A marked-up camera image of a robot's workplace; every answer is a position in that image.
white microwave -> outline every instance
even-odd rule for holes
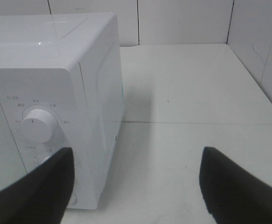
[[[95,209],[122,114],[114,14],[0,16],[1,182],[71,147],[69,208]]]

